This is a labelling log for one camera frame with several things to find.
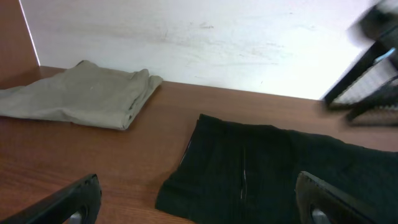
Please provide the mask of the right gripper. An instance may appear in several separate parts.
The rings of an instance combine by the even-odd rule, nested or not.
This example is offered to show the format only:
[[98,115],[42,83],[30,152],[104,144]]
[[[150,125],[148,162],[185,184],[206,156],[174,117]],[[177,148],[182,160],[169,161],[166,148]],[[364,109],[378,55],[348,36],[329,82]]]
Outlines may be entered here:
[[[375,59],[397,47],[397,0],[375,1],[349,27],[350,41],[375,42],[360,56],[345,75],[323,97],[326,108],[372,67]],[[355,104],[345,116],[346,122],[397,122],[397,76]]]

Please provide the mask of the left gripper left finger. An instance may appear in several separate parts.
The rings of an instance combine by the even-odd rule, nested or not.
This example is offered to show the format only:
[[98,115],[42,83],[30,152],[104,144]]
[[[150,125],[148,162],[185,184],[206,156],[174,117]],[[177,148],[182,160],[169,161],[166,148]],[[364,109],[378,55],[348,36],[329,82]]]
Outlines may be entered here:
[[1,223],[94,223],[101,207],[101,197],[98,176],[88,174]]

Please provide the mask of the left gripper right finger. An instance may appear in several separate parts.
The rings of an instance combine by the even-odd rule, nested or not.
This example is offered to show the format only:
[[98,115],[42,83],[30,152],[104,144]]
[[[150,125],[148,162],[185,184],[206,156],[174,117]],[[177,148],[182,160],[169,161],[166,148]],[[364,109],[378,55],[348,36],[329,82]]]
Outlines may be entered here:
[[306,171],[299,173],[295,193],[301,223],[383,222],[382,217],[369,205]]

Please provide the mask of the black trousers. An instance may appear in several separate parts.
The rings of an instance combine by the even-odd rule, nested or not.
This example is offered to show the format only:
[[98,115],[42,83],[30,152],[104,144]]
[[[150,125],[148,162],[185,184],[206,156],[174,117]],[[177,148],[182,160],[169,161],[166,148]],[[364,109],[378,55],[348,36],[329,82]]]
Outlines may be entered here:
[[295,185],[307,171],[397,222],[397,154],[320,134],[205,114],[156,209],[196,223],[298,223]]

